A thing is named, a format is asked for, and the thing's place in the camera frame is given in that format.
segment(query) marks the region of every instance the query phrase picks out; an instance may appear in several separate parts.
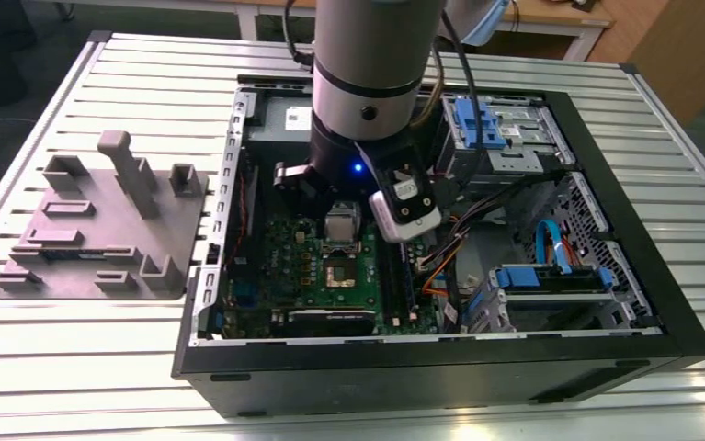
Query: floor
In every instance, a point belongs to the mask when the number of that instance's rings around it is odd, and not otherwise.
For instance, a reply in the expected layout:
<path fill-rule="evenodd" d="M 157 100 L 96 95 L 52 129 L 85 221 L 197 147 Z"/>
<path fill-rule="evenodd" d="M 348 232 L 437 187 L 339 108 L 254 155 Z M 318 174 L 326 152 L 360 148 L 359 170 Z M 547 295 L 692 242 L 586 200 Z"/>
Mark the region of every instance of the floor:
<path fill-rule="evenodd" d="M 14 61 L 20 66 L 29 91 L 26 98 L 17 104 L 0 107 L 0 118 L 38 118 L 85 37 L 93 29 L 223 39 L 239 38 L 236 18 L 232 14 L 77 5 L 75 19 L 63 23 L 50 4 L 26 2 L 25 10 L 38 35 L 38 44 L 17 52 Z M 258 20 L 260 39 L 283 40 L 278 19 L 259 17 Z M 295 39 L 307 42 L 311 35 L 311 20 L 304 18 L 294 20 Z M 22 145 L 29 129 L 30 124 L 26 122 L 0 122 L 0 177 Z M 686 131 L 705 154 L 705 109 Z"/>

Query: motherboard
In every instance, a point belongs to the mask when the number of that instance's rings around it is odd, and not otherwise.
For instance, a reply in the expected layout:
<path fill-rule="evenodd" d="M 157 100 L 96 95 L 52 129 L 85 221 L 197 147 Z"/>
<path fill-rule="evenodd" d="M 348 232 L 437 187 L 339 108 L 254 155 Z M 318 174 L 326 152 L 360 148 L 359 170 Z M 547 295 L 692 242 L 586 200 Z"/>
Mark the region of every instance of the motherboard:
<path fill-rule="evenodd" d="M 390 279 L 411 282 L 426 247 L 384 243 L 372 222 L 359 225 L 356 210 L 338 204 L 323 228 L 310 219 L 268 220 L 260 276 L 228 281 L 225 338 L 437 333 L 434 299 Z"/>

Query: wooden desk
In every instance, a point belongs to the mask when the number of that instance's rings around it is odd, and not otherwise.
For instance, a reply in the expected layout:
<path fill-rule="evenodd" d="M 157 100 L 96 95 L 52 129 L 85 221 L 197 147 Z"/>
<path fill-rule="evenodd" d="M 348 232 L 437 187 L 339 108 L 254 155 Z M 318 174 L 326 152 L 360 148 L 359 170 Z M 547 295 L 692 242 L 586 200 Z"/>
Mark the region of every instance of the wooden desk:
<path fill-rule="evenodd" d="M 521 11 L 521 24 L 610 28 L 614 22 L 613 16 L 599 4 L 594 6 L 590 12 L 583 12 L 574 9 L 569 2 L 518 0 L 518 9 Z M 503 14 L 503 21 L 513 22 L 514 20 L 515 9 L 513 8 L 513 4 L 510 4 Z"/>
<path fill-rule="evenodd" d="M 71 3 L 233 13 L 237 15 L 240 39 L 256 41 L 256 16 L 280 16 L 284 0 L 71 0 Z M 295 17 L 314 17 L 315 7 L 316 0 L 296 0 L 291 14 Z M 566 61 L 586 60 L 603 29 L 614 23 L 613 17 L 599 4 L 590 13 L 578 11 L 569 3 L 554 3 L 549 0 L 518 0 L 518 8 L 518 32 L 573 37 L 573 43 L 563 55 Z M 515 9 L 510 5 L 497 30 L 510 31 L 514 20 Z"/>

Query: blue plastic latch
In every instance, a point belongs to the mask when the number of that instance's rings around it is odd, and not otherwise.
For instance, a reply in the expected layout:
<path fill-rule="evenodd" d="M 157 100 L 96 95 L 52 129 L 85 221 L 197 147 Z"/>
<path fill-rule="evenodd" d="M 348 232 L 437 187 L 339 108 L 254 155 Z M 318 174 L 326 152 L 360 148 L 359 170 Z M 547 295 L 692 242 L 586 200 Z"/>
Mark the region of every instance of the blue plastic latch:
<path fill-rule="evenodd" d="M 498 269 L 495 271 L 497 285 L 499 288 L 507 288 L 510 286 L 510 276 L 507 275 L 506 269 Z"/>
<path fill-rule="evenodd" d="M 501 150 L 507 146 L 507 140 L 499 135 L 499 119 L 490 113 L 486 103 L 479 103 L 481 120 L 483 120 L 483 148 Z M 463 145 L 471 148 L 477 144 L 474 129 L 473 101 L 469 98 L 455 100 L 455 116 L 463 133 Z"/>
<path fill-rule="evenodd" d="M 466 311 L 463 312 L 463 322 L 467 322 L 470 320 L 474 310 L 477 309 L 477 305 L 481 301 L 483 301 L 483 292 L 478 291 L 478 293 L 473 297 L 473 301 L 470 301 L 470 304 L 466 307 Z"/>
<path fill-rule="evenodd" d="M 510 276 L 510 285 L 513 285 L 513 287 L 539 287 L 539 280 L 537 279 L 534 268 L 525 266 L 506 269 L 507 276 Z"/>
<path fill-rule="evenodd" d="M 598 268 L 597 274 L 599 275 L 599 281 L 602 282 L 603 288 L 610 289 L 613 287 L 613 275 L 610 274 L 610 270 L 607 268 Z"/>

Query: aluminum extrusion table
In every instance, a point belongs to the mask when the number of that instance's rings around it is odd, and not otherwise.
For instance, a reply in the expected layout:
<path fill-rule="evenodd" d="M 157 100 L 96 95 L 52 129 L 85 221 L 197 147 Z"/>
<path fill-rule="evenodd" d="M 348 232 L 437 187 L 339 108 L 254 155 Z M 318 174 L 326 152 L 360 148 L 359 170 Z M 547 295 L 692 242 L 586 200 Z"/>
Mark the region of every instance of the aluminum extrusion table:
<path fill-rule="evenodd" d="M 296 71 L 278 43 L 104 33 L 95 40 L 0 183 L 0 269 L 53 154 L 109 168 L 97 134 L 127 130 L 153 169 L 192 163 L 215 173 L 236 75 Z M 445 59 L 449 82 L 462 85 L 458 59 Z M 705 160 L 638 75 L 614 65 L 481 56 L 471 65 L 479 85 L 570 94 L 705 326 Z M 428 82 L 434 73 L 428 67 Z M 199 241 L 195 255 L 204 251 Z M 183 300 L 0 301 L 0 435 L 705 439 L 705 362 L 575 404 L 224 421 L 169 377 L 181 308 Z"/>

